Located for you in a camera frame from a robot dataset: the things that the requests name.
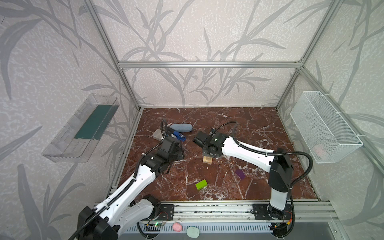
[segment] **cable clip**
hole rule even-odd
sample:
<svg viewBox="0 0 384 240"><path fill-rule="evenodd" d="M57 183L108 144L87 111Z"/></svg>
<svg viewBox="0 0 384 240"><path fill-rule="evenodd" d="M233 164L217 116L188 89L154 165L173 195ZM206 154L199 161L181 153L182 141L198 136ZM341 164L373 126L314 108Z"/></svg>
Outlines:
<svg viewBox="0 0 384 240"><path fill-rule="evenodd" d="M106 210L108 210L108 209L109 209L108 203L109 203L109 202L105 202L105 203L104 203L104 205L103 205L104 207L106 207L106 208L107 208Z"/></svg>

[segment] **purple block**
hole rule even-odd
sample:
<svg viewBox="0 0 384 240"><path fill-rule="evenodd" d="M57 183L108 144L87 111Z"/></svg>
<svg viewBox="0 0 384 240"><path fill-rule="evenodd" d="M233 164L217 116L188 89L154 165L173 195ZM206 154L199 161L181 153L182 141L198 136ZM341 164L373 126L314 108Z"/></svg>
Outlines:
<svg viewBox="0 0 384 240"><path fill-rule="evenodd" d="M244 179L245 178L245 174L244 172L241 170L241 169L237 169L236 170L236 174L239 176L239 178L241 179Z"/></svg>

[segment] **brown marble floor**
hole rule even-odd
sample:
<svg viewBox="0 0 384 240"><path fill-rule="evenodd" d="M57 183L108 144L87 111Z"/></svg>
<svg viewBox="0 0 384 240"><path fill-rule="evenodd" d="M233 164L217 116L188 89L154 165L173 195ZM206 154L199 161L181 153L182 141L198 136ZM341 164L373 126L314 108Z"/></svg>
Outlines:
<svg viewBox="0 0 384 240"><path fill-rule="evenodd" d="M269 199L271 188L268 185L268 173L234 157L213 159L212 165L205 164L202 162L201 148L192 141L198 131L208 133L210 128L218 128L233 119L239 123L239 141L265 149L280 147L293 151L275 108L146 108L140 119L120 184L131 176L141 153L159 143L152 134L160 128L163 118L168 124L192 124L192 132L184 134L187 137L183 143L185 160L175 162L168 175L160 175L136 200L147 194L152 194L161 201ZM220 129L220 132L229 133L232 127L232 124L227 125ZM303 173L303 168L296 156L291 156L291 159L295 169L293 178L296 178ZM240 179L235 173L238 169L244 172L244 179ZM195 184L203 179L207 181L208 186L197 191ZM307 178L294 186L292 196L295 199L316 198Z"/></svg>

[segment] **pink ball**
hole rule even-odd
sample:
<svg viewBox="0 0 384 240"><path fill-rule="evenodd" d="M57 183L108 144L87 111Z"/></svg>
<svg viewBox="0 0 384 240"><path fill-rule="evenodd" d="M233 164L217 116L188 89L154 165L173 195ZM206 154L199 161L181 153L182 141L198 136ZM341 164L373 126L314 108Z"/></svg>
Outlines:
<svg viewBox="0 0 384 240"><path fill-rule="evenodd" d="M183 226L180 223L177 223L177 222L175 222L172 225L172 228L173 228L173 230L175 230L177 232L181 232L183 230Z"/></svg>

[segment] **black mounting plate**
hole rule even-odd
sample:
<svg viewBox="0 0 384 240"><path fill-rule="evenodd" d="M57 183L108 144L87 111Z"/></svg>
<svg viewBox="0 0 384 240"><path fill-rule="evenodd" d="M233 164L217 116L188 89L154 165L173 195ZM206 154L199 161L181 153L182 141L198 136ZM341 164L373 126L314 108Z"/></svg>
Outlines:
<svg viewBox="0 0 384 240"><path fill-rule="evenodd" d="M166 221L168 214L168 221L173 220L173 213L175 211L174 204L160 204L160 212L162 212L157 218L158 221Z"/></svg>
<svg viewBox="0 0 384 240"><path fill-rule="evenodd" d="M251 213L255 215L255 220L276 220L269 216L267 206L268 204L252 204ZM284 211L292 212L292 206L290 204L286 204ZM284 219L289 220L291 218L291 214L289 212L284 212Z"/></svg>

